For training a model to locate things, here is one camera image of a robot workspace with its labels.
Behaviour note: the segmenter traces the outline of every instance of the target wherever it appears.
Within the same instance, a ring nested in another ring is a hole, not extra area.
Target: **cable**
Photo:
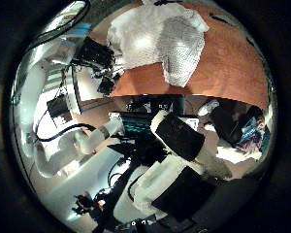
[[[138,179],[142,176],[143,174],[139,175],[133,182],[131,182],[128,186],[127,189],[127,193],[129,198],[132,200],[132,202],[134,202],[134,197],[132,196],[132,194],[130,193],[130,190],[132,189],[132,186],[138,181]]]
[[[55,134],[54,136],[52,136],[50,138],[43,139],[43,138],[40,138],[38,136],[38,134],[36,134],[36,137],[40,142],[47,143],[47,142],[50,142],[50,141],[58,138],[59,136],[63,135],[64,133],[68,132],[69,130],[71,130],[73,128],[81,128],[81,127],[86,127],[90,131],[94,131],[96,129],[94,126],[92,126],[90,124],[79,123],[79,124],[73,124],[65,129],[63,129],[62,131],[60,131],[59,133]]]
[[[47,39],[42,40],[41,42],[34,43],[32,46],[28,47],[28,49],[25,51],[25,53],[28,53],[29,51],[33,50],[34,48],[36,48],[36,47],[38,47],[38,46],[40,46],[42,44],[45,44],[45,43],[47,43],[49,41],[54,40],[55,38],[63,35],[67,31],[69,31],[76,24],[78,24],[87,15],[87,13],[88,13],[88,11],[90,9],[90,6],[91,6],[91,3],[90,3],[89,0],[80,0],[80,1],[84,2],[85,4],[84,4],[84,7],[79,11],[79,13],[75,17],[73,17],[71,20],[69,20],[65,24],[63,24],[63,25],[61,25],[61,26],[59,26],[59,27],[57,27],[57,28],[55,28],[53,30],[50,30],[48,32],[44,32],[44,33],[38,35],[36,37],[36,40],[41,38],[41,37],[43,37],[43,36],[45,36],[45,35],[48,35],[48,34],[54,32],[54,31],[58,31],[59,29],[64,28],[66,26],[67,26],[67,28],[63,29],[62,31],[58,32],[57,34],[55,34],[55,35],[53,35],[53,36],[51,36],[51,37],[49,37]]]
[[[112,171],[113,171],[113,169],[114,169],[114,167],[116,166],[117,163],[118,163],[118,161],[116,161],[116,163],[111,167],[111,169],[110,169],[110,171],[108,173],[108,179],[107,179],[107,181],[108,181],[108,186],[109,187],[111,187],[111,184],[110,184],[110,176],[111,176],[111,173],[112,173]]]
[[[110,177],[110,183],[108,183],[108,185],[111,186],[111,181],[112,181],[113,177],[115,177],[115,176],[121,176],[121,175],[123,175],[123,174],[121,174],[121,173],[114,173],[114,174],[112,174],[111,177]]]
[[[52,104],[50,105],[50,107],[49,107],[50,109],[52,109],[55,106],[56,102],[57,102],[57,97],[59,96],[58,94],[61,93],[61,88],[62,88],[62,86],[63,86],[63,84],[64,84],[64,82],[66,80],[66,75],[65,75],[64,71],[68,70],[68,69],[69,69],[69,66],[67,66],[65,69],[63,69],[61,71],[62,72],[61,73],[62,74],[61,82],[60,82],[60,85],[59,85],[54,97],[52,98],[52,99],[55,99],[55,101],[52,102]],[[38,130],[39,130],[40,123],[41,123],[42,119],[45,117],[45,115],[47,114],[48,111],[49,111],[49,109],[46,109],[45,112],[42,114],[41,118],[38,120],[38,122],[37,122],[37,124],[35,126],[35,130],[34,130],[36,135],[38,135]]]

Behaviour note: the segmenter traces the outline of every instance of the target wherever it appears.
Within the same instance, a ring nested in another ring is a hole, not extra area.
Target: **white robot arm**
[[[18,104],[21,145],[24,153],[35,160],[39,173],[51,178],[70,162],[85,154],[93,153],[105,139],[122,130],[120,120],[111,120],[87,136],[82,130],[64,134],[58,142],[58,151],[47,159],[44,146],[36,140],[33,131],[34,114],[43,92],[52,62],[68,65],[75,53],[73,43],[56,39],[37,51],[36,62],[28,71]]]

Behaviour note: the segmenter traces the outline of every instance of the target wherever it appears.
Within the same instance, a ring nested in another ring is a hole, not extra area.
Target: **desk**
[[[210,13],[222,15],[218,10],[204,5],[182,5],[198,11],[210,27],[205,34],[206,45],[201,60],[187,86],[181,88],[165,83],[161,63],[156,63],[125,71],[112,96],[196,94],[238,100],[266,109],[266,74],[254,46],[238,28],[210,17]],[[132,4],[125,10],[138,6]],[[109,16],[97,28],[108,30],[108,24],[115,16],[116,13]],[[99,30],[94,28],[92,39],[102,41],[106,38],[107,32],[97,33]]]

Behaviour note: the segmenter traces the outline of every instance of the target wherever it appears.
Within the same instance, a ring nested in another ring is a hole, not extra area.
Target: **white cloth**
[[[209,27],[180,4],[143,5],[117,17],[107,40],[123,68],[163,63],[167,83],[184,87],[195,71]]]

